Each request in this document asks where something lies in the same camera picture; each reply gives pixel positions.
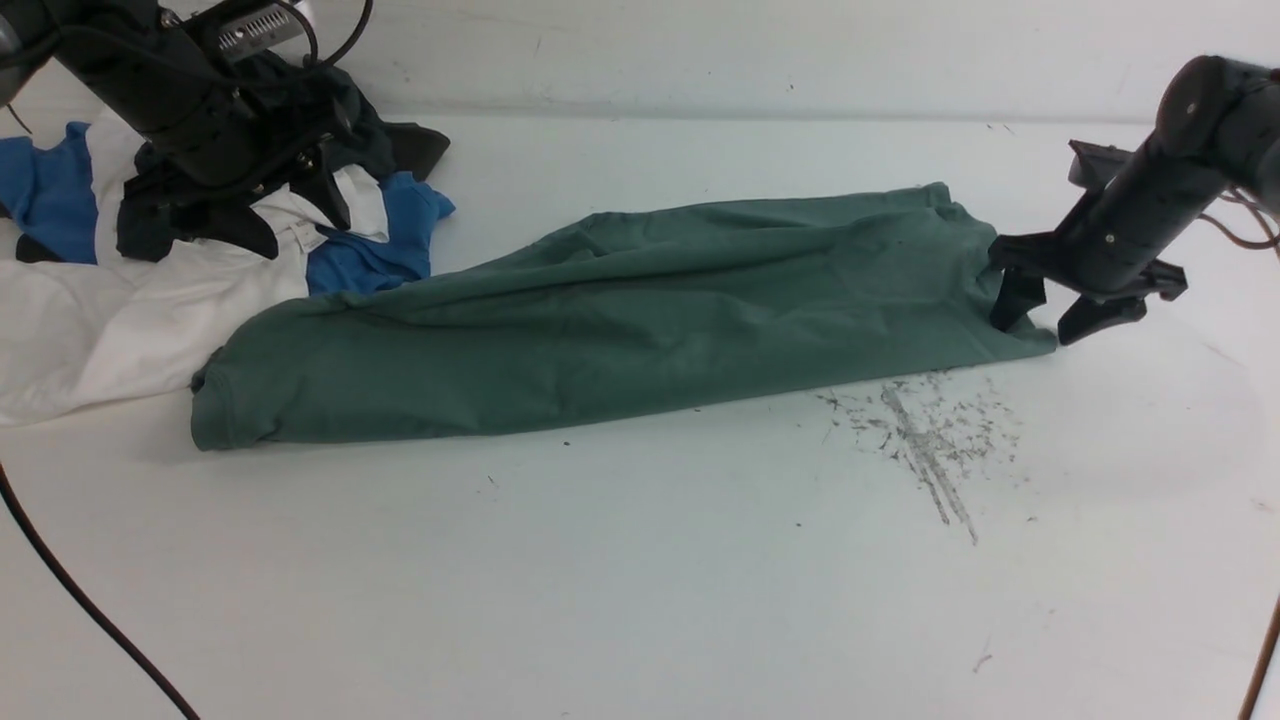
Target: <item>dirt marks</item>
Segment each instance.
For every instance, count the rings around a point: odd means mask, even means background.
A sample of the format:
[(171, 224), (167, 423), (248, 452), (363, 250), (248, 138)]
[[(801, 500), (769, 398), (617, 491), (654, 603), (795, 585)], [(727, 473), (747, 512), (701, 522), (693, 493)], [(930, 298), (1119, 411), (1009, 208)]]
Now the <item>dirt marks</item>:
[[(980, 370), (937, 372), (814, 397), (833, 415), (844, 415), (844, 427), (832, 429), (847, 429), (858, 451), (879, 454), (909, 470), (928, 489), (942, 523), (961, 525), (978, 544), (961, 488), (1019, 475), (1019, 421), (991, 377)], [(829, 432), (827, 439), (833, 439)]]

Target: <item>white cloth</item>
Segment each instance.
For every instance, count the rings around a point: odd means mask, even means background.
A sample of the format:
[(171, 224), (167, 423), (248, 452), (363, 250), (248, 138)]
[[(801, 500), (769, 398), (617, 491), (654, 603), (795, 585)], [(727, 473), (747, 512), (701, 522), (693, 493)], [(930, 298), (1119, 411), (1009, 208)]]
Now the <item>white cloth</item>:
[[(253, 206), (276, 233), (275, 260), (211, 240), (175, 242), (159, 263), (123, 258), (115, 218), (142, 138), (108, 110), (84, 140), (99, 265), (0, 260), (0, 425), (188, 386), (244, 320), (307, 295), (306, 254), (324, 242), (323, 213), (280, 188)], [(385, 241), (378, 182), (355, 165), (334, 177), (352, 232)]]

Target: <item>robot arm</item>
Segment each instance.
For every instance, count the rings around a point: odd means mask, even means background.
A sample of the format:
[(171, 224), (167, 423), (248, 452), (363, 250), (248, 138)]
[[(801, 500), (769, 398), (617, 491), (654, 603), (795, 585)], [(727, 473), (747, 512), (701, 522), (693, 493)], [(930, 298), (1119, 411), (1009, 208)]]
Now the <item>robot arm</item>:
[(1142, 319), (1147, 295), (1187, 290), (1183, 269), (1157, 256), (1228, 188), (1280, 215), (1280, 70), (1197, 58), (1135, 152), (1071, 146), (1080, 201), (1055, 231), (1001, 236), (989, 250), (1005, 272), (991, 313), (998, 329), (1044, 304), (1046, 279), (1080, 293), (1059, 320), (1062, 345)]
[[(284, 183), (333, 227), (349, 227), (326, 147), (351, 123), (325, 81), (315, 69), (284, 81), (242, 78), (234, 65), (303, 32), (314, 37), (306, 8), (305, 0), (227, 0), (182, 20), (156, 0), (0, 0), (0, 104), (56, 58), (160, 158), (125, 186), (129, 202), (161, 215), (178, 238), (225, 240), (274, 258), (274, 233), (250, 206)], [(300, 96), (310, 101), (273, 106), (259, 95), (305, 85)]]

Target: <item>white table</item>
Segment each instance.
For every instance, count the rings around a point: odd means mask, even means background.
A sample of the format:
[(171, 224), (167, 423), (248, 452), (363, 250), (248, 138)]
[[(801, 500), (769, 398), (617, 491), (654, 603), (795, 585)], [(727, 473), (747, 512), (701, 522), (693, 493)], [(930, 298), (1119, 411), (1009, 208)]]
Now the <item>white table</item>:
[[(1146, 132), (425, 122), (454, 140), (442, 272), (593, 210), (934, 179), (1046, 229), (1069, 138)], [(0, 461), (209, 719), (1228, 717), (1280, 588), (1280, 263), (1207, 225), (1166, 258), (1192, 290), (1138, 325), (899, 386), (228, 454), (174, 393), (0, 432)], [(8, 518), (0, 606), (4, 717), (177, 716)]]

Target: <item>green t-shirt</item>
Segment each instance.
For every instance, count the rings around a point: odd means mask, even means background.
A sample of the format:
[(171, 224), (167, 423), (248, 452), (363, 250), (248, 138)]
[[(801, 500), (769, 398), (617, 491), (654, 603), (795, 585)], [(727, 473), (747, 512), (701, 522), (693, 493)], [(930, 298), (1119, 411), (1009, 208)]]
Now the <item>green t-shirt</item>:
[(1051, 352), (993, 329), (991, 225), (946, 186), (604, 213), (485, 265), (246, 323), (202, 450), (502, 434)]

